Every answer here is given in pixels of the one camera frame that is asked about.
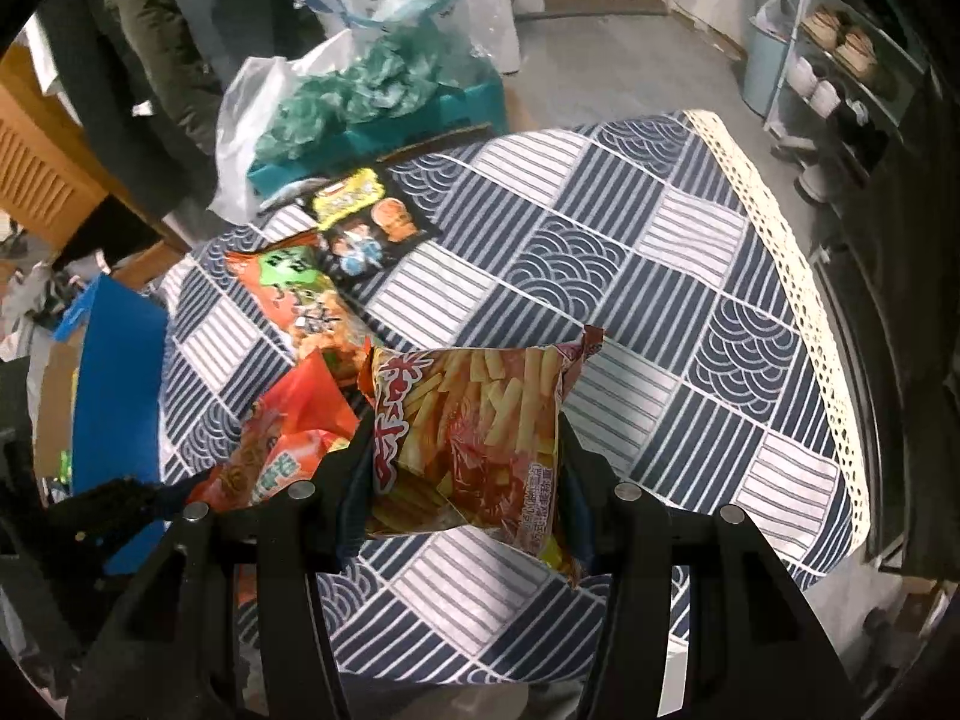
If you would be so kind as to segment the teal box with cardboard flap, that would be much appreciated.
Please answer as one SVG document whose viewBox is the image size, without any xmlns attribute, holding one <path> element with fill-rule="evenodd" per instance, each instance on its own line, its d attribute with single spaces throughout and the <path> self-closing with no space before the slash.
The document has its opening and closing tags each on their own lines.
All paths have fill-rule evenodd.
<svg viewBox="0 0 960 720">
<path fill-rule="evenodd" d="M 417 149 L 443 148 L 508 133 L 503 82 L 498 75 L 466 89 L 448 89 L 421 109 L 395 119 L 350 125 L 325 135 L 294 160 L 255 160 L 247 179 L 263 198 L 308 177 L 337 177 L 355 167 L 395 160 Z"/>
</svg>

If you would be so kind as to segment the orange green rice cracker bag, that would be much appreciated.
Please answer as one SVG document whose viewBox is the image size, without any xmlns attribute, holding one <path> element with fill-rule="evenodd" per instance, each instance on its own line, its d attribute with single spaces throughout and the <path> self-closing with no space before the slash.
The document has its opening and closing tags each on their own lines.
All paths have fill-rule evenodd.
<svg viewBox="0 0 960 720">
<path fill-rule="evenodd" d="M 352 387 L 377 340 L 322 271 L 320 255 L 319 234 L 304 231 L 257 252 L 229 250 L 224 265 L 290 337 L 296 359 L 317 351 L 335 382 Z"/>
</svg>

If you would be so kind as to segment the large orange snack bag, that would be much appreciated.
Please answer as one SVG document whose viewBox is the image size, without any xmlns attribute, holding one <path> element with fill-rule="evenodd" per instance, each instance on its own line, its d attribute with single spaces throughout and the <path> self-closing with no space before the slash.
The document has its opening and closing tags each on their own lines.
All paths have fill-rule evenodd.
<svg viewBox="0 0 960 720">
<path fill-rule="evenodd" d="M 308 481 L 327 454 L 350 444 L 359 421 L 319 351 L 286 372 L 254 401 L 228 461 L 190 493 L 226 512 L 260 504 Z"/>
</svg>

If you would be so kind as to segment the black yellow noodle snack bag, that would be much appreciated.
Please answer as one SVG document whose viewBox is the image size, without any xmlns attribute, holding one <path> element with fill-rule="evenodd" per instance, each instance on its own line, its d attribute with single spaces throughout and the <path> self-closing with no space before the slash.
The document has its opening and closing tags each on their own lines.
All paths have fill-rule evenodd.
<svg viewBox="0 0 960 720">
<path fill-rule="evenodd" d="M 439 227 L 381 169 L 360 167 L 296 199 L 317 227 L 319 263 L 338 286 L 391 270 Z"/>
</svg>

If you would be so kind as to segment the blue cardboard storage box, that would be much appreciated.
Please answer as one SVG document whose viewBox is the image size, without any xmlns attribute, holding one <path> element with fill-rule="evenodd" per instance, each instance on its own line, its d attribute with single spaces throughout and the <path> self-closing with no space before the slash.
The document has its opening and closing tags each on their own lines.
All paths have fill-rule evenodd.
<svg viewBox="0 0 960 720">
<path fill-rule="evenodd" d="M 160 481 L 161 366 L 166 310 L 101 275 L 53 332 L 32 428 L 32 468 L 68 490 L 114 479 Z"/>
</svg>

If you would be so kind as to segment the red fries snack bag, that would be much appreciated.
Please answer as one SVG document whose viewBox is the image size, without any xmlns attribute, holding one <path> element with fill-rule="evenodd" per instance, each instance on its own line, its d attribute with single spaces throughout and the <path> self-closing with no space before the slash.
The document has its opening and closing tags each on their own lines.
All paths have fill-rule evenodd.
<svg viewBox="0 0 960 720">
<path fill-rule="evenodd" d="M 371 536 L 477 527 L 568 577 L 556 525 L 558 422 L 584 363 L 587 327 L 529 348 L 373 348 L 359 390 L 373 407 Z"/>
</svg>

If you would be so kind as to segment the wooden louvered cabinet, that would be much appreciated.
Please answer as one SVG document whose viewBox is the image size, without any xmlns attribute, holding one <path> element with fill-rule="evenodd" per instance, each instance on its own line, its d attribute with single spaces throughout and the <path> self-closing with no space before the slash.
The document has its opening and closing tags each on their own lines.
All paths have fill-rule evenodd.
<svg viewBox="0 0 960 720">
<path fill-rule="evenodd" d="M 41 93 L 29 50 L 2 52 L 2 210 L 50 249 L 62 250 L 105 199 L 132 208 L 82 127 Z"/>
</svg>

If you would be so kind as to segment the blue white patterned tablecloth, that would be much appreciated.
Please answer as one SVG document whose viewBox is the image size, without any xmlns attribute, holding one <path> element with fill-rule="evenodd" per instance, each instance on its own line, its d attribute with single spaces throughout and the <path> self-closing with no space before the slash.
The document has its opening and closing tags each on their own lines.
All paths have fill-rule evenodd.
<svg viewBox="0 0 960 720">
<path fill-rule="evenodd" d="M 242 507 L 361 406 L 373 508 L 319 580 L 337 665 L 407 683 L 589 668 L 608 583 L 574 437 L 620 486 L 745 515 L 810 587 L 866 539 L 861 449 L 793 231 L 706 110 L 493 138 L 275 192 L 161 283 L 158 472 Z"/>
</svg>

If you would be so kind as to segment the shoe rack with shoes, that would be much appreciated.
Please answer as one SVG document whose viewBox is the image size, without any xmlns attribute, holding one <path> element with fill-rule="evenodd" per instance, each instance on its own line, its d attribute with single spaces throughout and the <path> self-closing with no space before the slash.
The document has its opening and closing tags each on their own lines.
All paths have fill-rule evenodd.
<svg viewBox="0 0 960 720">
<path fill-rule="evenodd" d="M 788 0 L 786 15 L 765 130 L 799 167 L 800 196 L 828 205 L 864 187 L 903 138 L 928 56 L 893 0 Z"/>
</svg>

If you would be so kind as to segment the light blue trash bin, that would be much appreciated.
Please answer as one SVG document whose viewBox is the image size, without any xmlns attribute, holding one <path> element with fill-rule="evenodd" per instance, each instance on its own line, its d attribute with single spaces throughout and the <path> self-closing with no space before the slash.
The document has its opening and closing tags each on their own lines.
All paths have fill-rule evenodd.
<svg viewBox="0 0 960 720">
<path fill-rule="evenodd" d="M 793 23 L 791 0 L 766 0 L 748 20 L 747 62 L 740 91 L 748 109 L 761 117 L 768 114 L 775 96 Z"/>
</svg>

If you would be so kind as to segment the dark hanging clothes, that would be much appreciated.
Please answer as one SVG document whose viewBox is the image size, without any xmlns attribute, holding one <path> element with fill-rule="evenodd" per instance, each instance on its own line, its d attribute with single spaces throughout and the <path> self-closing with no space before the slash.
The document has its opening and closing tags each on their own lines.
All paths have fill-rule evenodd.
<svg viewBox="0 0 960 720">
<path fill-rule="evenodd" d="M 151 218 L 212 201 L 218 109 L 242 62 L 324 37 L 295 0 L 41 0 L 36 16 L 96 158 Z"/>
</svg>

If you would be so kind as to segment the crumpled green tissue paper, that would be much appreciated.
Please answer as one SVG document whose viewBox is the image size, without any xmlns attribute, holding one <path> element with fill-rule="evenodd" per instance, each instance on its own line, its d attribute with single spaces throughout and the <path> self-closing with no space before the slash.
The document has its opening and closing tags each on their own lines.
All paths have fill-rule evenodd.
<svg viewBox="0 0 960 720">
<path fill-rule="evenodd" d="M 256 143 L 257 164 L 280 164 L 355 125 L 398 119 L 482 80 L 487 60 L 455 31 L 428 23 L 387 31 L 343 70 L 309 75 L 281 99 Z"/>
</svg>

